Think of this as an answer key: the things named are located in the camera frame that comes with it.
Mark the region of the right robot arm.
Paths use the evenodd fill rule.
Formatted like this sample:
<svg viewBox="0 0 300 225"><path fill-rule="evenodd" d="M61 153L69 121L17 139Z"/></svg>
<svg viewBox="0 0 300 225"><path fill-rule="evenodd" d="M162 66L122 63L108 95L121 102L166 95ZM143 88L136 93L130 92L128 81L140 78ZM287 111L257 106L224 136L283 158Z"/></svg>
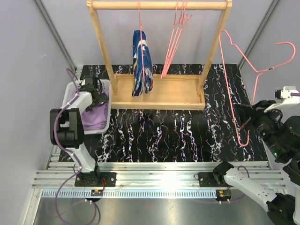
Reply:
<svg viewBox="0 0 300 225"><path fill-rule="evenodd" d="M283 164L295 188L295 195L282 194L259 185L243 175L229 162L222 162L213 169L213 181L219 186L237 188L266 212L276 225L298 225L300 223L300 117L294 115L285 122L283 104L274 100L263 100L255 105L235 104L240 127L255 131L269 150L268 157Z"/></svg>

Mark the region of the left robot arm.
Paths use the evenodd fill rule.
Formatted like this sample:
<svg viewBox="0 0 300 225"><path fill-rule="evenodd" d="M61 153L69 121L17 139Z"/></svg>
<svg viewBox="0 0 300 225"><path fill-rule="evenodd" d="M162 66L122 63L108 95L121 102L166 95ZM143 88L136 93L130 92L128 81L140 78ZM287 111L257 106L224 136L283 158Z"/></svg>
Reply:
<svg viewBox="0 0 300 225"><path fill-rule="evenodd" d="M78 167L78 181L100 184L102 175L85 144L86 135L104 133L111 116L112 86L107 79L87 77L70 82L61 108L50 111L50 139Z"/></svg>

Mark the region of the purple trousers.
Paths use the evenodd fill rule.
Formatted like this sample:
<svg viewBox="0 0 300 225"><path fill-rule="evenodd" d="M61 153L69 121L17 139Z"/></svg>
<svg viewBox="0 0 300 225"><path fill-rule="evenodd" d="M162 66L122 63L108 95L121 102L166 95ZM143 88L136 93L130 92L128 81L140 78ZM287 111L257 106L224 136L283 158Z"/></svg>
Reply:
<svg viewBox="0 0 300 225"><path fill-rule="evenodd" d="M93 133L106 131L109 126L110 111L109 102L92 108L91 111L84 111L81 115L84 131Z"/></svg>

